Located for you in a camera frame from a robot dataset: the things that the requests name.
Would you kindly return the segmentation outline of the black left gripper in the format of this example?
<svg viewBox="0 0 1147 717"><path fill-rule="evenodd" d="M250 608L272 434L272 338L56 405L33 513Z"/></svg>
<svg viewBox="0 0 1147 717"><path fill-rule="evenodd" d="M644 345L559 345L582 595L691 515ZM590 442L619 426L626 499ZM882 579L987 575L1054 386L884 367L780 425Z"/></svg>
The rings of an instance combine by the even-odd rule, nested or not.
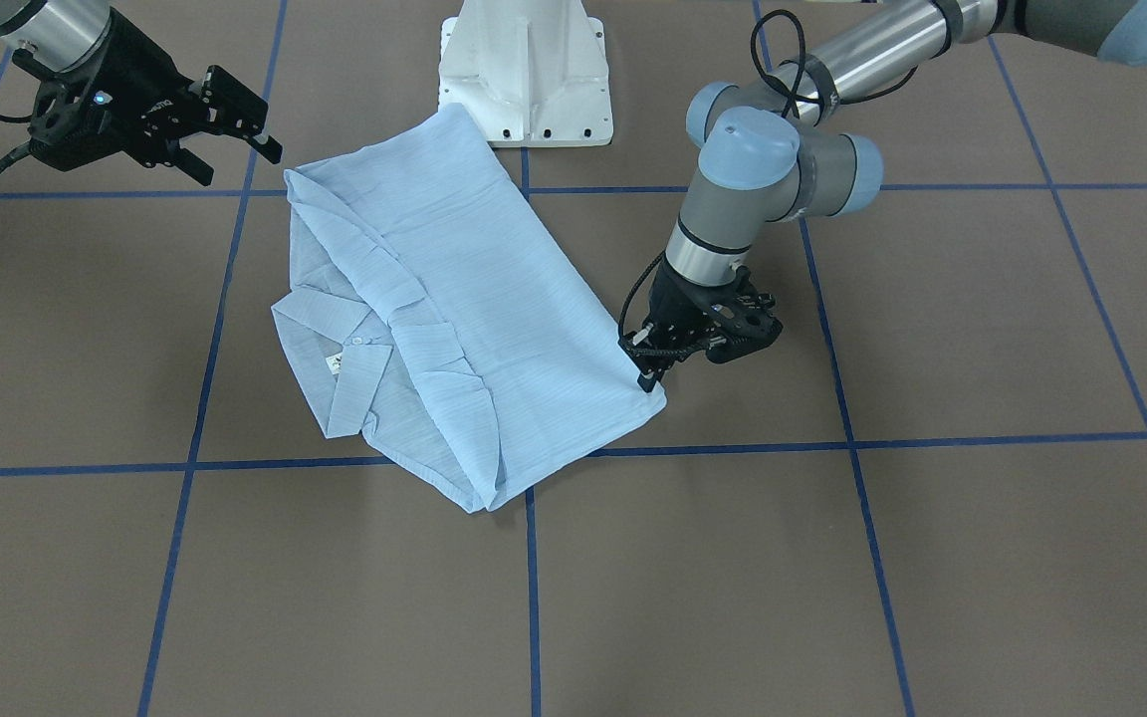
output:
<svg viewBox="0 0 1147 717"><path fill-rule="evenodd" d="M625 332L624 322L629 306L641 286L651 276L649 310L638 332ZM638 374L638 385L651 393L666 371L674 363L686 361L689 356L705 353L710 340L710 322L704 310L699 307L702 291L713 289L693 283L672 268L668 259L656 257L629 291L627 299L618 315L618 344L632 359Z"/></svg>

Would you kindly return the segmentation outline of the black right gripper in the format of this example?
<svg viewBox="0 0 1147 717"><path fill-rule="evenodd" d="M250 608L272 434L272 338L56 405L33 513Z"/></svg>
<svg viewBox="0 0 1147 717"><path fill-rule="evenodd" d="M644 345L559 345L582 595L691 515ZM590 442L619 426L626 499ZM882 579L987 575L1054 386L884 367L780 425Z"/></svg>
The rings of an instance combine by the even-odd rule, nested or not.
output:
<svg viewBox="0 0 1147 717"><path fill-rule="evenodd" d="M169 164L209 187L214 167L184 148L186 137L240 137L263 159L281 163L267 133L267 101L219 65L200 79L178 72L171 56L120 11L92 55L84 150L95 158L124 153L142 166Z"/></svg>

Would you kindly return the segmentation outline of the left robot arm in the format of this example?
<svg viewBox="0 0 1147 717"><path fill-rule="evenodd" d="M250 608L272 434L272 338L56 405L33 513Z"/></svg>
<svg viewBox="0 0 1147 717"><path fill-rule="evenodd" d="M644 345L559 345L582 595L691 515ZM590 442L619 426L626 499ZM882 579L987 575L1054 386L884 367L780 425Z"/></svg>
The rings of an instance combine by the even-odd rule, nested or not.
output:
<svg viewBox="0 0 1147 717"><path fill-rule="evenodd" d="M779 17L796 28L796 54L770 63L752 29L751 80L713 83L688 106L695 176L645 271L643 324L619 337L645 391L690 356L729 363L777 341L777 301L752 286L746 265L766 224L850 215L877 196L877 145L834 130L836 115L895 94L919 68L991 36L1147 65L1147 1L887 1L818 45L796 14Z"/></svg>

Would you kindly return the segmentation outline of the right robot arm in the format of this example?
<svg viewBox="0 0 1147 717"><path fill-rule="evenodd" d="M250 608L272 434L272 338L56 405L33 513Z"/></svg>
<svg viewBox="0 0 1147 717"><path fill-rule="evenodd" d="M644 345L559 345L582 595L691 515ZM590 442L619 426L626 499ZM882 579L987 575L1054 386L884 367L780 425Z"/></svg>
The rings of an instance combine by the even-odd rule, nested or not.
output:
<svg viewBox="0 0 1147 717"><path fill-rule="evenodd" d="M0 1L0 40L40 83L19 118L28 141L3 155L0 176L28 157L70 171L123 153L206 186L214 169L184 145L196 134L240 137L270 163L282 158L267 101L223 67L200 79L179 73L167 50L108 1Z"/></svg>

